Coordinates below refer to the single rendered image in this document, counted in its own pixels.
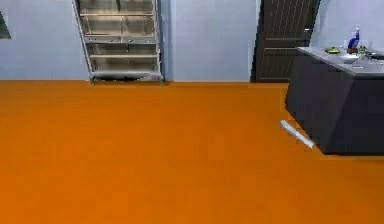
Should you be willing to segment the white bat on floor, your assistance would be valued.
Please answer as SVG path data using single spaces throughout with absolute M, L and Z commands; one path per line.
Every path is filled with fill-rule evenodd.
M 313 148 L 314 143 L 306 138 L 303 134 L 301 134 L 299 131 L 297 131 L 293 126 L 291 126 L 287 121 L 281 120 L 280 126 L 287 131 L 291 136 L 293 136 L 296 140 L 302 142 L 304 145 L 306 145 L 308 148 Z

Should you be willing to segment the dark brown room door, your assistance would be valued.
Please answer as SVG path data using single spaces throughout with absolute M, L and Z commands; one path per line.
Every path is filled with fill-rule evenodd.
M 320 2 L 261 0 L 251 82 L 289 81 L 297 48 L 309 46 Z

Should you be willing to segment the blue spray bottle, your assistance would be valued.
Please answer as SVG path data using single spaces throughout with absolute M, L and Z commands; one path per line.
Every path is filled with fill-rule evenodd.
M 356 48 L 358 46 L 358 43 L 360 41 L 360 29 L 357 28 L 354 36 L 349 40 L 348 48 Z

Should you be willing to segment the dark grey kitchen counter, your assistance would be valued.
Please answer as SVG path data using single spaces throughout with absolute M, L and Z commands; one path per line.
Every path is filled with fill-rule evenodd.
M 299 47 L 285 107 L 328 155 L 384 156 L 384 61 Z

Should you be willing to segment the white bowl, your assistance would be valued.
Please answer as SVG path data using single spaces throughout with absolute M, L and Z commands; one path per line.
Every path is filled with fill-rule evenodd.
M 355 61 L 357 61 L 360 58 L 359 55 L 356 54 L 345 54 L 341 55 L 340 59 L 344 64 L 353 64 Z

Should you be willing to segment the grey metal shelf unit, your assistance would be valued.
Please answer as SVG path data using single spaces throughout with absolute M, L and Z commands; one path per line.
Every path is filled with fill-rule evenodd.
M 91 83 L 165 81 L 159 0 L 72 0 Z

